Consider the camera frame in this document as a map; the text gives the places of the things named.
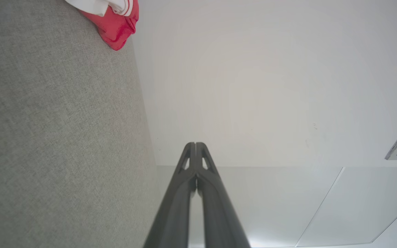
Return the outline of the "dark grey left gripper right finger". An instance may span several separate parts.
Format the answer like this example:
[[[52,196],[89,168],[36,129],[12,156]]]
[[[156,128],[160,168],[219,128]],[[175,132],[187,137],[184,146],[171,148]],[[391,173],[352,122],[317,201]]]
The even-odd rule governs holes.
[[[249,248],[250,244],[205,143],[196,144],[197,189],[203,201],[206,248]]]

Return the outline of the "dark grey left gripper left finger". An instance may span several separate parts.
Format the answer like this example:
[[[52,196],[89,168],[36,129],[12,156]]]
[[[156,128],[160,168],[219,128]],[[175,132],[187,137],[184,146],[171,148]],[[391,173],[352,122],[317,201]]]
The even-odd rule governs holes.
[[[187,143],[145,240],[145,248],[189,246],[190,202],[196,190],[194,142]]]

